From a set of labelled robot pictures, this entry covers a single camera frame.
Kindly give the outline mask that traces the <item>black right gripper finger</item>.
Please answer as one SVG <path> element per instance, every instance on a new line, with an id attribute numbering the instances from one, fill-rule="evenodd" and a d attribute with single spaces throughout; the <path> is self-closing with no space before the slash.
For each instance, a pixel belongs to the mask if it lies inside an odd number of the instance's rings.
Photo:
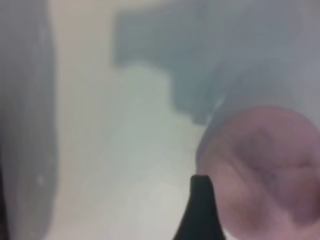
<path id="1" fill-rule="evenodd" d="M 174 240 L 225 240 L 213 184 L 207 175 L 190 178 L 190 194 Z"/>

